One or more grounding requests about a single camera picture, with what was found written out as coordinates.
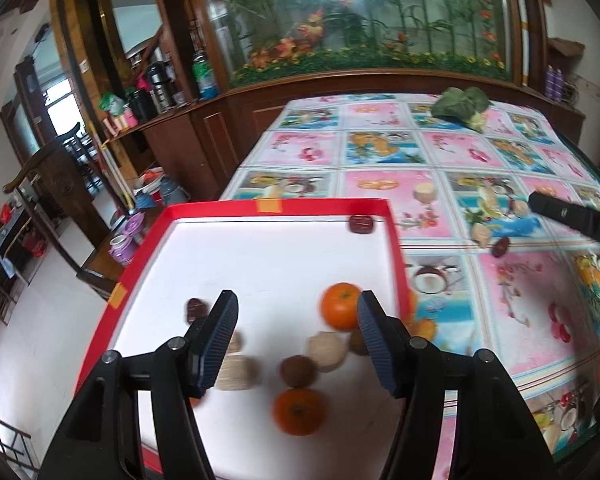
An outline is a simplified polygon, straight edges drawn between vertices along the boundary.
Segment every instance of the red plastic bag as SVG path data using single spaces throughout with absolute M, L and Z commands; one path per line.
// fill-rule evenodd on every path
M 6 204 L 2 204 L 2 207 L 0 208 L 0 223 L 7 224 L 9 220 L 11 220 L 11 217 L 13 217 L 11 208 Z

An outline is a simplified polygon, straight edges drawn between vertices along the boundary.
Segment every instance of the patterned tablecloth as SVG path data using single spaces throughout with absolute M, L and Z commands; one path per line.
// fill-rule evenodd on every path
M 600 209 L 600 183 L 540 112 L 504 103 L 477 134 L 432 118 L 438 96 L 352 94 L 290 102 L 262 135 L 224 200 L 374 197 L 391 201 L 416 295 L 410 332 L 439 348 L 493 349 L 553 453 L 590 427 L 597 397 L 600 245 L 515 200 L 536 189 Z M 480 222 L 496 259 L 470 238 Z M 456 397 L 446 400 L 434 478 L 448 474 Z

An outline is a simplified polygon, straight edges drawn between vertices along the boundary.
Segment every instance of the purple bottle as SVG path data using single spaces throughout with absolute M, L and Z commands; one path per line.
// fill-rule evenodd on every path
M 549 99 L 554 98 L 555 91 L 555 70 L 554 67 L 549 65 L 546 69 L 546 75 L 544 78 L 544 96 Z
M 558 69 L 555 73 L 555 85 L 554 85 L 554 101 L 562 101 L 562 89 L 564 88 L 564 76 L 562 70 Z

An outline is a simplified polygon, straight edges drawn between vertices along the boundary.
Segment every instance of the orange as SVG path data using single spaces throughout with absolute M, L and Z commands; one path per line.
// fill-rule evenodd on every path
M 360 292 L 350 283 L 336 283 L 325 290 L 320 300 L 320 313 L 327 325 L 346 332 L 357 328 Z
M 272 415 L 280 431 L 306 436 L 317 431 L 324 422 L 324 404 L 317 392 L 308 388 L 293 388 L 276 398 Z

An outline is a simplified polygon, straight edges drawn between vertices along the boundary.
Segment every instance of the wooden chair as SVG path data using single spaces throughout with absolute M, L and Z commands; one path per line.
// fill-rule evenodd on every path
M 107 192 L 112 196 L 116 206 L 123 212 L 125 217 L 128 216 L 128 210 L 109 181 L 104 177 L 98 165 L 93 161 L 91 155 L 84 149 L 84 145 L 77 135 L 79 130 L 80 123 L 76 123 L 70 131 L 57 136 L 51 142 L 42 146 L 24 164 L 18 176 L 4 186 L 3 191 L 7 194 L 13 191 L 18 193 L 36 227 L 75 271 L 78 279 L 91 286 L 103 298 L 108 298 L 116 285 L 120 272 L 122 272 L 122 268 L 118 268 L 120 265 L 111 260 L 109 254 L 106 253 L 100 259 L 106 260 L 108 258 L 111 260 L 110 265 L 104 267 L 115 270 L 107 272 L 110 276 L 89 268 L 88 263 L 93 260 L 93 255 L 88 258 L 87 264 L 80 266 L 62 247 L 54 230 L 34 210 L 20 189 L 20 184 L 25 178 L 33 174 L 38 175 L 64 213 L 75 221 L 76 225 L 93 244 L 94 252 L 102 253 L 103 250 L 106 252 L 112 231 L 94 208 L 92 197 L 67 152 L 65 144 L 72 144 L 85 157 L 91 170 L 102 181 Z

